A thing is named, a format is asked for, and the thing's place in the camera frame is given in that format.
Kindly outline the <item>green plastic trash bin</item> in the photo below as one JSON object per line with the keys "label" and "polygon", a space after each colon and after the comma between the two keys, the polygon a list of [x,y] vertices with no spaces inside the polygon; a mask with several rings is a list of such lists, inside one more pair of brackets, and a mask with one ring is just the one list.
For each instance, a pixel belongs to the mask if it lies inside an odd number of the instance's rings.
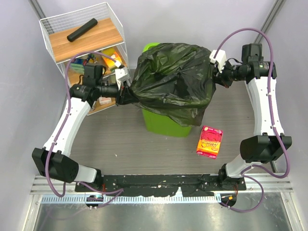
{"label": "green plastic trash bin", "polygon": [[145,109],[142,110],[146,129],[149,132],[170,136],[170,137],[187,137],[191,127],[182,127],[167,116],[152,113]]}

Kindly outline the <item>black trash bag roll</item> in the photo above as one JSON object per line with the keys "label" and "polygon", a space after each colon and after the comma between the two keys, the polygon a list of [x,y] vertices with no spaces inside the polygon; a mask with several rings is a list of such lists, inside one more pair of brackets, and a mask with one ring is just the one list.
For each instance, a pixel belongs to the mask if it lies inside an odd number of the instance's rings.
{"label": "black trash bag roll", "polygon": [[95,18],[92,18],[88,22],[86,22],[84,25],[82,25],[80,28],[69,34],[66,38],[69,42],[73,42],[82,35],[84,35],[86,32],[88,32],[90,29],[95,27],[97,25],[98,21]]}

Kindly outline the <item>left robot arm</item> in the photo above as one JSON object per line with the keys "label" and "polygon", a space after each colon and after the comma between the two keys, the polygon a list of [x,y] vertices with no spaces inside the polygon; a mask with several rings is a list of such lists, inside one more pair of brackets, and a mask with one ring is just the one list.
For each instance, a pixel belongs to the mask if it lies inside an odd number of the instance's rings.
{"label": "left robot arm", "polygon": [[121,65],[114,72],[115,83],[103,81],[102,65],[88,64],[81,76],[81,82],[68,90],[64,112],[50,138],[42,148],[35,148],[32,158],[40,175],[46,177],[49,187],[59,197],[52,180],[64,184],[83,182],[93,192],[103,186],[103,177],[99,169],[78,164],[70,158],[72,145],[82,121],[100,97],[114,98],[117,105],[136,102],[129,89],[128,69]]}

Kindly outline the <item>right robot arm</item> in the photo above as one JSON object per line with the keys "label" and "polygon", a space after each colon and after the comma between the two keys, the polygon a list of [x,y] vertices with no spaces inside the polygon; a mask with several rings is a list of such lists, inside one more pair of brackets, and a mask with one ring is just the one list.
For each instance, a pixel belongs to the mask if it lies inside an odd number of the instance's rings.
{"label": "right robot arm", "polygon": [[235,81],[244,81],[254,111],[253,136],[243,140],[240,153],[218,172],[217,183],[228,190],[244,182],[244,173],[276,161],[292,145],[280,123],[276,102],[275,64],[264,61],[262,45],[243,45],[242,57],[232,65],[223,50],[213,50],[210,62],[214,66],[214,78],[222,86],[229,87]]}

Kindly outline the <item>white red small box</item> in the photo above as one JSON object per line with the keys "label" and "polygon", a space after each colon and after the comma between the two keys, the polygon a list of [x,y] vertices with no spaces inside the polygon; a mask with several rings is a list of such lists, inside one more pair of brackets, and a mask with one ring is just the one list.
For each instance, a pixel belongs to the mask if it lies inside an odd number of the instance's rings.
{"label": "white red small box", "polygon": [[112,99],[109,97],[100,97],[98,101],[100,105],[106,105],[106,104],[110,104],[112,102]]}

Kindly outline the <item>yellow orange sponge pack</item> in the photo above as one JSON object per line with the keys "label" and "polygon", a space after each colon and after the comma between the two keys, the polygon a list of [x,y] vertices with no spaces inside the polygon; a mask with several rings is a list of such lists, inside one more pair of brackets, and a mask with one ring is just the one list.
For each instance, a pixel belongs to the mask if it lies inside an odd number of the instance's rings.
{"label": "yellow orange sponge pack", "polygon": [[114,70],[119,68],[123,63],[119,53],[114,47],[110,47],[101,51],[103,53],[102,59],[109,68],[109,70]]}

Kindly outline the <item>blue green sponge pack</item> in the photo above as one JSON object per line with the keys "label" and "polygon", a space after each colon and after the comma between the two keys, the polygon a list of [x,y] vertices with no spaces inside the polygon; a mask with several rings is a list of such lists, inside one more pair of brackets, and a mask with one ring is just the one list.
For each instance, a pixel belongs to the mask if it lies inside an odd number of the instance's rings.
{"label": "blue green sponge pack", "polygon": [[87,64],[86,59],[76,58],[74,61],[71,62],[70,69],[77,73],[84,73],[84,66]]}

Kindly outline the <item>pink orange sponge package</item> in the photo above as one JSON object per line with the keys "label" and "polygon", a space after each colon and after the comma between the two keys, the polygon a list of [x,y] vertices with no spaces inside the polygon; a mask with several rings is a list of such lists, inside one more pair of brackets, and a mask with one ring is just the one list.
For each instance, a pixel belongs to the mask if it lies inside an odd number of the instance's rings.
{"label": "pink orange sponge package", "polygon": [[222,137],[223,130],[203,126],[196,147],[196,153],[211,159],[216,159],[219,154]]}

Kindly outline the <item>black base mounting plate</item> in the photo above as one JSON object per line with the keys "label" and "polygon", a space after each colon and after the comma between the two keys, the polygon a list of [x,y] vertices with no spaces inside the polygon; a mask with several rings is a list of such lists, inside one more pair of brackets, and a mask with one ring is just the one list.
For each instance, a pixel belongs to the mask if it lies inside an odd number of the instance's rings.
{"label": "black base mounting plate", "polygon": [[184,197],[212,196],[214,191],[245,191],[244,178],[225,178],[211,174],[185,175],[104,175],[91,187],[112,192],[123,189],[121,196],[167,197],[180,189]]}

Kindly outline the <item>aluminium frame rail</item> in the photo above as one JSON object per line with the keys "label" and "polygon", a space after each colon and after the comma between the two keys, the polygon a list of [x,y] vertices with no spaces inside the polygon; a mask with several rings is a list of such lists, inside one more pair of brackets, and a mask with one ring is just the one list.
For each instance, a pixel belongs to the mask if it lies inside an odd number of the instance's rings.
{"label": "aluminium frame rail", "polygon": [[[51,179],[52,185],[55,190],[62,194],[63,193],[63,182],[59,180]],[[65,184],[65,193],[74,193],[75,192],[75,183],[66,183]],[[30,194],[53,194],[47,180],[43,176],[35,176]]]}

